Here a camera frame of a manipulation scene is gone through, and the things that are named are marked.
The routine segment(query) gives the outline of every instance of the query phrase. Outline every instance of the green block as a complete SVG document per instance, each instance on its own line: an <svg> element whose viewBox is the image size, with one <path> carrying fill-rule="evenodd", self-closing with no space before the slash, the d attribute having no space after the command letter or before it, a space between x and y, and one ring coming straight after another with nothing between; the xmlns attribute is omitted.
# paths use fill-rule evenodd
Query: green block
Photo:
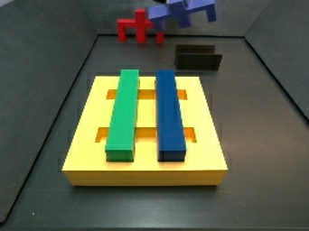
<svg viewBox="0 0 309 231"><path fill-rule="evenodd" d="M109 162L134 162L138 96L139 71L137 69L123 69L106 140Z"/></svg>

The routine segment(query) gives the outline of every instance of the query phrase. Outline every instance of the blue bar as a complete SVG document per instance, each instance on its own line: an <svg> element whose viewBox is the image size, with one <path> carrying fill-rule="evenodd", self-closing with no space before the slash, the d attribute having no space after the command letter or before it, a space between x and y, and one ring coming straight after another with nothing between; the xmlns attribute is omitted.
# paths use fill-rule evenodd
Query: blue bar
<svg viewBox="0 0 309 231"><path fill-rule="evenodd" d="M158 161L185 162L186 139L180 111L176 73L160 70L156 78Z"/></svg>

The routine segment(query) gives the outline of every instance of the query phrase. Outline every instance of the yellow base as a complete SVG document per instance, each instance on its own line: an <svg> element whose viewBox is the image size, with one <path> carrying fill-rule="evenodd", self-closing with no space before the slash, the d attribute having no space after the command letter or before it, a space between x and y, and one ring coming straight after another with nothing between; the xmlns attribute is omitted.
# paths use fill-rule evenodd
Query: yellow base
<svg viewBox="0 0 309 231"><path fill-rule="evenodd" d="M217 185L228 165L198 77L177 78L186 162L157 161L156 77L141 77L134 162L106 161L118 77L97 77L63 172L77 186Z"/></svg>

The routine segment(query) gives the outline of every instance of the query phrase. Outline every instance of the black block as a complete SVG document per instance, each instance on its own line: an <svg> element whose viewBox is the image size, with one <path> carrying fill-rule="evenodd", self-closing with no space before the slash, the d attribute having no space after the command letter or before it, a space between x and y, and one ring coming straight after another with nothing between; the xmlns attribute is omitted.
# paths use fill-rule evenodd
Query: black block
<svg viewBox="0 0 309 231"><path fill-rule="evenodd" d="M218 70L222 54L216 54L214 45L177 45L177 69Z"/></svg>

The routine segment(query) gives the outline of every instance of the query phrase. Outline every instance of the blue toy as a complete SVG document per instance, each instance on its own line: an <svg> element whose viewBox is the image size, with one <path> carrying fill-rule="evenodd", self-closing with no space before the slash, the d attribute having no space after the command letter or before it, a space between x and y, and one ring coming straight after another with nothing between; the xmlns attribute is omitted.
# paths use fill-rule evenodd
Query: blue toy
<svg viewBox="0 0 309 231"><path fill-rule="evenodd" d="M192 26L190 14L206 10L208 21L217 20L216 0L169 0L149 9L149 20L160 32L166 30L166 19L176 18L180 27Z"/></svg>
<svg viewBox="0 0 309 231"><path fill-rule="evenodd" d="M156 75L158 161L185 162L186 140L180 111L176 73L160 70Z"/></svg>

